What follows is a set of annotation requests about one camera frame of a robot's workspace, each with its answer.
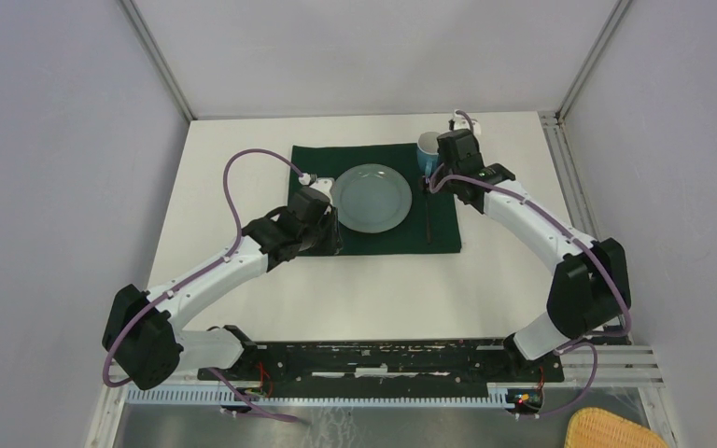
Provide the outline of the blue ceramic mug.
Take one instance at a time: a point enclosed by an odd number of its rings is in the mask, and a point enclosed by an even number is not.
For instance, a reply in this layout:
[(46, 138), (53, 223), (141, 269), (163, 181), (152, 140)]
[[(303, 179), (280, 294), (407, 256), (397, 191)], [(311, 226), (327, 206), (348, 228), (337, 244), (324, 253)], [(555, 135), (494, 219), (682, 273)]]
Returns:
[(416, 158), (420, 171), (425, 177), (432, 177), (441, 164), (438, 132), (422, 133), (417, 142)]

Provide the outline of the black spoon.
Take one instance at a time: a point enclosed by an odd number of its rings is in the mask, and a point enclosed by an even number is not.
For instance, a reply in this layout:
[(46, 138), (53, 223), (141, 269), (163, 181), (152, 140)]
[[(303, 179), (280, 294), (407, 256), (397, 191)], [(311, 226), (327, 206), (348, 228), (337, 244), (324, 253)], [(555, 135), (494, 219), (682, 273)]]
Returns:
[(432, 225), (431, 225), (431, 214), (429, 207), (429, 179), (426, 176), (422, 176), (420, 181), (420, 189), (423, 194), (423, 201), (425, 205), (425, 229), (426, 229), (426, 241), (428, 245), (432, 244)]

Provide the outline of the teal ceramic dinner plate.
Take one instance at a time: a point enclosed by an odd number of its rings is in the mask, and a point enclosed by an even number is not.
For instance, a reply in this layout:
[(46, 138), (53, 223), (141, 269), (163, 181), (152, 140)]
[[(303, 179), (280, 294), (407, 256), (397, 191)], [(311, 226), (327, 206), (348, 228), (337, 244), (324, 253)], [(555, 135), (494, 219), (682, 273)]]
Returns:
[(331, 188), (339, 222), (351, 231), (376, 234), (399, 226), (410, 213), (412, 189), (396, 170), (376, 163), (342, 173)]

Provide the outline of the dark green cloth placemat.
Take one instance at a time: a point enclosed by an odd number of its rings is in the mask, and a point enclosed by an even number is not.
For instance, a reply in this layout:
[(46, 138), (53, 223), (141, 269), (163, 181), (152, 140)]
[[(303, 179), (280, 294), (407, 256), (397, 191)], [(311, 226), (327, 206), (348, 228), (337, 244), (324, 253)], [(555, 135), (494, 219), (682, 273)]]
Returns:
[(344, 242), (340, 251), (342, 256), (451, 254), (461, 250), (455, 200), (446, 193), (430, 195), (432, 244), (427, 244), (425, 205), (419, 184), (422, 172), (417, 163), (416, 150), (415, 143), (292, 148), (291, 160), (306, 173), (336, 179), (352, 167), (376, 163), (399, 172), (412, 189), (410, 213), (396, 228), (369, 234), (351, 231), (341, 225), (340, 235)]

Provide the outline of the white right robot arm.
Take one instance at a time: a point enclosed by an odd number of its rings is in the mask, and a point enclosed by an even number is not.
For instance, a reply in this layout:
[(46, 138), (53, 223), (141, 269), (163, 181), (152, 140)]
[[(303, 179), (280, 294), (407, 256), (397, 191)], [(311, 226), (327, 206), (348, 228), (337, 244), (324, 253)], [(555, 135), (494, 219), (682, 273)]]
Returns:
[(615, 336), (627, 335), (631, 299), (622, 245), (612, 238), (599, 241), (556, 218), (506, 167), (484, 163), (470, 130), (443, 133), (437, 142), (443, 165), (430, 182), (432, 190), (448, 191), (502, 225), (553, 276), (544, 312), (505, 340), (504, 373), (525, 381), (539, 369), (540, 358), (598, 336), (615, 317), (624, 322)]

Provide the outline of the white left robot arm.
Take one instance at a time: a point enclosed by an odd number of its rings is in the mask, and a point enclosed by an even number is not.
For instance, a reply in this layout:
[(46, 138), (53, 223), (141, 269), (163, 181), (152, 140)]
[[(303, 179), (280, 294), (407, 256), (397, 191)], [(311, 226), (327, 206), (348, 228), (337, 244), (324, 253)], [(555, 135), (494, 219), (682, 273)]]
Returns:
[(232, 245), (181, 277), (143, 291), (119, 290), (105, 325), (104, 381), (117, 364), (139, 389), (162, 384), (178, 371), (219, 368), (242, 380), (256, 368), (247, 342), (226, 328), (188, 330), (189, 322), (245, 282), (309, 249), (337, 253), (337, 208), (327, 180), (302, 187), (288, 203), (248, 222)]

